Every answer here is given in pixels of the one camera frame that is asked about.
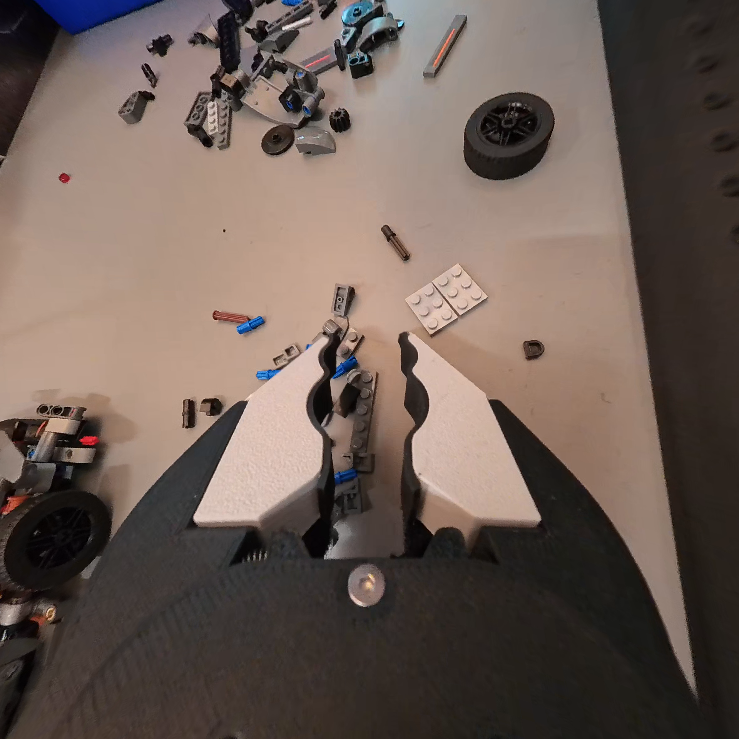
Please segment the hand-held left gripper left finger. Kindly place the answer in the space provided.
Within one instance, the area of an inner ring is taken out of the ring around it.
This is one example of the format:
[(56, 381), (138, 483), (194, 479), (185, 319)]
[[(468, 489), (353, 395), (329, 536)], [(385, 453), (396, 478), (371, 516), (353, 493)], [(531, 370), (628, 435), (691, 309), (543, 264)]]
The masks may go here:
[(322, 423), (340, 333), (320, 333), (246, 400), (194, 513), (199, 528), (298, 534), (312, 557), (332, 542), (332, 445)]

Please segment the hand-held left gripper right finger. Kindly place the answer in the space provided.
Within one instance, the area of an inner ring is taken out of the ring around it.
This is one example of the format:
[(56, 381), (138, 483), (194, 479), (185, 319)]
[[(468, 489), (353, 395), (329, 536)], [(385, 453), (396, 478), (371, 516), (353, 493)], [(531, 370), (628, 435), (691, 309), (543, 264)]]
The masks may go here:
[(487, 527), (542, 522), (487, 395), (410, 332), (398, 337), (412, 428), (403, 442), (405, 549), (421, 554), (440, 530), (471, 550)]

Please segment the group of small lego connectors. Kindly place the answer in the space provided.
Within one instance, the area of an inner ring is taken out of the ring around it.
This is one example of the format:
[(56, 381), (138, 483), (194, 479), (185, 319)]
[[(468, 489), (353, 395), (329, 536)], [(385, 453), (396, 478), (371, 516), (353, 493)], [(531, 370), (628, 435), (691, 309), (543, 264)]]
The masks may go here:
[[(343, 504), (346, 513), (362, 511), (361, 490), (356, 476), (359, 472), (370, 473), (374, 469), (374, 456), (368, 452), (368, 441), (377, 385), (376, 373), (361, 368), (355, 355), (363, 335), (351, 328), (346, 318), (353, 294), (354, 290), (349, 285), (335, 287), (332, 315), (320, 332), (340, 333), (341, 337), (336, 352), (336, 370), (330, 381), (333, 405), (322, 426), (332, 445), (334, 482), (349, 486), (349, 502)], [(265, 381), (274, 378), (303, 352), (299, 348), (291, 348), (276, 358), (276, 369), (264, 374)]]

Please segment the grey lego car model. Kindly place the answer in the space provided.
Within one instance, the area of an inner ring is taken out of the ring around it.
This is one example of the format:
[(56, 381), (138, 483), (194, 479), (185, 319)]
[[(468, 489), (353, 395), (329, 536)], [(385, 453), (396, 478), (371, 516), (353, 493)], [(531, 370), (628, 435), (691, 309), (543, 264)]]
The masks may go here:
[(42, 623), (59, 619), (44, 594), (79, 576), (112, 530), (106, 504), (75, 487), (78, 468), (95, 462), (99, 440), (86, 435), (87, 409), (42, 403), (33, 418), (1, 424), (1, 728), (29, 683)]

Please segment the pile of dark lego pieces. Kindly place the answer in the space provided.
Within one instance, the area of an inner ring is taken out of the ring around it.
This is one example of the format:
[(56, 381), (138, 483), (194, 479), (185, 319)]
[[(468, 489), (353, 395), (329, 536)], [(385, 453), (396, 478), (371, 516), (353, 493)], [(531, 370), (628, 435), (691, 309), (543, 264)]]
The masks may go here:
[(293, 145), (303, 154), (331, 154), (336, 142), (331, 132), (310, 125), (322, 116), (325, 90), (319, 75), (337, 68), (352, 79), (374, 72), (372, 52), (398, 39), (404, 21), (384, 2), (352, 2), (341, 12), (337, 38), (299, 62), (285, 56), (315, 11), (327, 19), (337, 2), (284, 2), (289, 9), (268, 22), (247, 22), (262, 2), (223, 2), (227, 13), (216, 22), (205, 18), (189, 37), (191, 46), (219, 51), (219, 64), (210, 76), (210, 88), (197, 92), (184, 120), (189, 135), (206, 148), (227, 149), (232, 116), (247, 108), (273, 123), (262, 137), (264, 153), (276, 156)]

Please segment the grey lego tile orange stripe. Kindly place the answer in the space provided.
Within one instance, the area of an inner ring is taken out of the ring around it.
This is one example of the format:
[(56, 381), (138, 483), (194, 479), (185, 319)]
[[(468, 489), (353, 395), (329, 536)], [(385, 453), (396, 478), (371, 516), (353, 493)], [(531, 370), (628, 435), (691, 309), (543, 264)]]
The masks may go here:
[(438, 76), (454, 45), (457, 43), (460, 34), (464, 31), (467, 20), (466, 14), (457, 14), (454, 16), (438, 46), (431, 55), (430, 60), (423, 69), (424, 79), (435, 79)]

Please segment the black lego axle pin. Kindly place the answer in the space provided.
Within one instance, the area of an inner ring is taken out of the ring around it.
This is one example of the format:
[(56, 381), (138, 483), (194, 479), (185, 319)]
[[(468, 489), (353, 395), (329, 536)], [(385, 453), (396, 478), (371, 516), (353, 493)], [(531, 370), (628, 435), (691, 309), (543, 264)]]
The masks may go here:
[(397, 236), (397, 234), (393, 231), (393, 229), (389, 225), (383, 225), (381, 227), (381, 232), (386, 239), (386, 241), (389, 243), (389, 245), (393, 248), (396, 254), (400, 257), (400, 259), (403, 262), (407, 262), (411, 258), (411, 254), (406, 248), (406, 246), (403, 244), (401, 239)]

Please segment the black lego tyre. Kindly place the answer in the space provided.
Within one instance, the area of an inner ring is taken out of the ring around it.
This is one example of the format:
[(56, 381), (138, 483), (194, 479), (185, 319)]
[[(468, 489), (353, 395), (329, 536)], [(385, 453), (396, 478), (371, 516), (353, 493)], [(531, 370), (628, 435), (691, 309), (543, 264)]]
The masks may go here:
[(525, 92), (493, 97), (478, 106), (464, 130), (467, 166), (487, 180), (510, 180), (534, 169), (547, 152), (555, 117), (550, 104)]

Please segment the black perforated panel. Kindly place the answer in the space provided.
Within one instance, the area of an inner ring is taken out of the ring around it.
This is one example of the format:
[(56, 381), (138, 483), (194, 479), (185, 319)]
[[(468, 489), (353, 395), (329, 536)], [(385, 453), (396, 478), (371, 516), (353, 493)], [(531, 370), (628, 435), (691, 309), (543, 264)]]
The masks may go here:
[(597, 3), (697, 696), (738, 736), (738, 2)]

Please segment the blue plastic bin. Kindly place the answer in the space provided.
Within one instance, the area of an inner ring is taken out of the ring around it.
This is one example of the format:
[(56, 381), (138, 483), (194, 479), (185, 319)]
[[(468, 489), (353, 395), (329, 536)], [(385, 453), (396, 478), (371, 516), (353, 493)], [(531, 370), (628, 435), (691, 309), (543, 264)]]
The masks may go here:
[(37, 1), (36, 3), (62, 29), (74, 35), (155, 5), (158, 1)]

